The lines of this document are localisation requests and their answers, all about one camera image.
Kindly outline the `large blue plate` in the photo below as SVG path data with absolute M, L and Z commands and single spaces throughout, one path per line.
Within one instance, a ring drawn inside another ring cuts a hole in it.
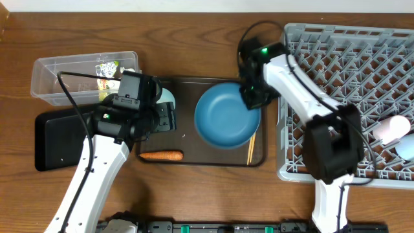
M 261 110 L 247 108 L 240 87 L 235 82 L 214 85 L 197 102 L 195 129 L 203 141 L 215 148 L 239 148 L 250 140 L 260 126 Z

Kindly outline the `white napkin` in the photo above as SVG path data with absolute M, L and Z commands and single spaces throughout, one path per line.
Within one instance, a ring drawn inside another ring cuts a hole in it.
M 124 71 L 136 72 L 133 68 L 128 68 L 128 69 L 126 69 L 125 67 L 121 67 L 121 68 L 120 68 L 120 72 L 121 72 L 121 73 L 123 73 Z

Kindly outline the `yellow green snack wrapper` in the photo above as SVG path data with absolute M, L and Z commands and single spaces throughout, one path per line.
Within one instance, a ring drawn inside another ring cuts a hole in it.
M 119 86 L 120 82 L 116 81 L 116 72 L 120 71 L 118 61 L 109 61 L 101 63 L 95 66 L 96 75 L 104 77 L 104 79 L 98 79 L 98 99 L 102 102 L 108 95 L 115 92 Z

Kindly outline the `pink plastic cup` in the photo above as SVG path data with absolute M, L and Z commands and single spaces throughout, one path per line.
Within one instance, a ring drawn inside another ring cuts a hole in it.
M 402 138 L 410 129 L 411 124 L 406 117 L 395 115 L 379 122 L 373 130 L 373 136 L 376 140 L 381 140 L 382 144 L 387 145 Z

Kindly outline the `small light blue cup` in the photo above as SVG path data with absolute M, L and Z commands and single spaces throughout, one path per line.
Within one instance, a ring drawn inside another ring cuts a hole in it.
M 414 134 L 405 135 L 395 146 L 396 153 L 406 161 L 412 161 L 414 158 Z

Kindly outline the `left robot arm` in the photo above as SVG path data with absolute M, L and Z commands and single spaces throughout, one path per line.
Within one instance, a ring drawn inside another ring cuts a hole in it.
M 68 190 L 46 232 L 95 232 L 111 185 L 127 160 L 126 143 L 103 135 L 84 140 L 82 155 Z

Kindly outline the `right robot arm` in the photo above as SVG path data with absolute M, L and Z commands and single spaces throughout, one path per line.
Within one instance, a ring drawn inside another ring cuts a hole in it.
M 312 222 L 319 232 L 343 232 L 349 186 L 364 158 L 358 108 L 323 92 L 280 42 L 267 46 L 254 39 L 241 42 L 237 64 L 240 93 L 248 109 L 282 97 L 305 125 L 301 154 L 315 180 Z

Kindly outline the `grey dishwasher rack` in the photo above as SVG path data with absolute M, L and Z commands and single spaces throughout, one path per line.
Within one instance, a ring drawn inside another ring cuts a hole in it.
M 413 188 L 413 159 L 397 154 L 399 141 L 383 144 L 373 130 L 395 115 L 413 120 L 413 31 L 289 23 L 290 52 L 331 98 L 360 111 L 369 146 L 355 181 L 374 177 L 381 188 Z

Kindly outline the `light blue bowl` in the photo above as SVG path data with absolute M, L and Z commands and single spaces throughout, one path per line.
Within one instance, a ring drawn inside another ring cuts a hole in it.
M 173 104 L 173 109 L 175 109 L 176 101 L 173 94 L 166 88 L 162 89 L 162 94 L 160 96 L 160 99 L 157 101 L 158 104 L 161 103 L 168 103 L 171 102 Z

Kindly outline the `dark brown serving tray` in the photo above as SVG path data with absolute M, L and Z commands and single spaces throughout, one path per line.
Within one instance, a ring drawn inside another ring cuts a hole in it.
M 248 161 L 249 142 L 231 150 L 214 148 L 198 134 L 194 124 L 194 112 L 199 98 L 218 83 L 235 82 L 235 79 L 206 77 L 161 77 L 163 88 L 175 97 L 176 130 L 150 135 L 147 141 L 136 145 L 135 153 L 181 151 L 179 161 L 163 161 L 164 164 L 199 166 L 258 167 L 267 156 L 266 111 L 261 112 L 261 123 L 256 131 L 252 160 Z

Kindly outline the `orange carrot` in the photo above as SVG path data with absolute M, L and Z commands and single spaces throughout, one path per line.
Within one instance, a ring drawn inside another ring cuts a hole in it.
M 181 161 L 184 158 L 184 154 L 180 151 L 146 152 L 146 153 L 141 153 L 139 156 L 147 160 L 162 160 L 162 161 Z

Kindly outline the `short wooden chopstick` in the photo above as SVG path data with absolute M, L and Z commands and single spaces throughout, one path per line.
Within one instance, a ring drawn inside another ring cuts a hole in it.
M 252 148 L 254 147 L 253 146 L 253 139 L 254 139 L 254 136 L 252 136 L 249 140 L 248 156 L 247 156 L 247 160 L 246 160 L 246 165 L 250 164 L 250 158 L 252 156 Z

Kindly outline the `long wooden chopstick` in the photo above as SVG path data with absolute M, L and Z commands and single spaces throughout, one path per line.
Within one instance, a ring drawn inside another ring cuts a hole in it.
M 249 165 L 252 162 L 255 141 L 256 141 L 256 133 L 254 133 L 252 137 L 250 138 L 249 148 L 248 148 L 248 158 L 246 162 L 247 165 Z

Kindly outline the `black plastic bin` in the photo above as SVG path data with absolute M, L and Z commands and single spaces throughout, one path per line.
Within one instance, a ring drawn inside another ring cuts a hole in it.
M 135 112 L 100 104 L 61 109 L 38 115 L 35 119 L 35 168 L 44 172 L 78 165 L 83 143 L 92 146 L 95 135 L 126 143 Z

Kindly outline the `clear plastic bin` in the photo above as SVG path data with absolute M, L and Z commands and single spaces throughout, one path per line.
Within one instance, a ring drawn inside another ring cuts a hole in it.
M 50 105 L 70 105 L 57 79 L 57 73 L 65 71 L 97 76 L 95 66 L 109 61 L 118 61 L 119 68 L 133 68 L 140 72 L 138 56 L 133 51 L 39 58 L 34 62 L 30 93 L 34 98 L 40 98 Z M 116 72 L 116 81 L 120 79 L 121 74 L 120 71 Z M 78 105 L 100 102 L 98 79 L 72 75 L 63 75 L 61 79 Z

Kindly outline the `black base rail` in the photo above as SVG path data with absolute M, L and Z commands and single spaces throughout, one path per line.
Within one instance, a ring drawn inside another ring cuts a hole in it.
M 94 232 L 136 233 L 287 233 L 317 232 L 310 221 L 282 222 L 179 222 L 170 217 L 140 217 L 130 212 L 117 212 L 98 222 Z

